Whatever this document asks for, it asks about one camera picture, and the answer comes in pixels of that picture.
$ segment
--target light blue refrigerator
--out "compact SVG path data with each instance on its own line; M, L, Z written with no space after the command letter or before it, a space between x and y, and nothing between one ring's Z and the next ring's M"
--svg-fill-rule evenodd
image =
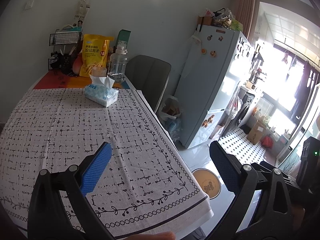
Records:
M241 32L203 25L175 92L182 114L180 142L207 141L239 82L249 77L254 49Z

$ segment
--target tissue box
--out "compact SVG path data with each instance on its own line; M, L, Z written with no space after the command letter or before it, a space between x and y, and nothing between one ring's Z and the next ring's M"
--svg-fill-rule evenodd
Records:
M112 88L114 80L108 77L91 76L92 84L84 88L85 97L105 107L110 106L118 99L119 90Z

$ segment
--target screw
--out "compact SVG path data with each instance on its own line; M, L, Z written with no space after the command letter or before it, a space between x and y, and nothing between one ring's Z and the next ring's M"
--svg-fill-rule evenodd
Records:
M274 173L277 174L277 175L280 175L280 174L281 174L281 170L279 170L279 169L274 169L273 171L274 171Z
M43 170L40 171L40 175L41 175L41 176L45 175L46 173L47 173L47 170L46 170L46 169L43 169Z
M76 171L78 169L78 166L77 165L71 165L69 167L69 171Z
M246 171L251 171L251 170L252 170L252 167L251 167L249 164L243 165L243 168L244 168Z

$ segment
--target glass cup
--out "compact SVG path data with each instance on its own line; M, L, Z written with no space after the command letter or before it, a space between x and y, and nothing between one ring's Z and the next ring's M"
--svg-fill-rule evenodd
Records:
M93 67L92 76L94 77L105 77L107 75L107 68L105 67Z

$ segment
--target sliding glass door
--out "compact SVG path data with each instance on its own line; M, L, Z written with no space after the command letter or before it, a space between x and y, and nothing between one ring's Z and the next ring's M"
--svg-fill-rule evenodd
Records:
M320 92L316 88L315 100L310 108L310 111L303 122L302 126L297 131L297 135L294 140L290 143L292 151L290 154L284 158L279 158L281 162L279 168L284 172L291 173L295 167L299 164L301 158L303 143L310 136L317 138L320 134L318 126L316 124L316 119L320 114Z

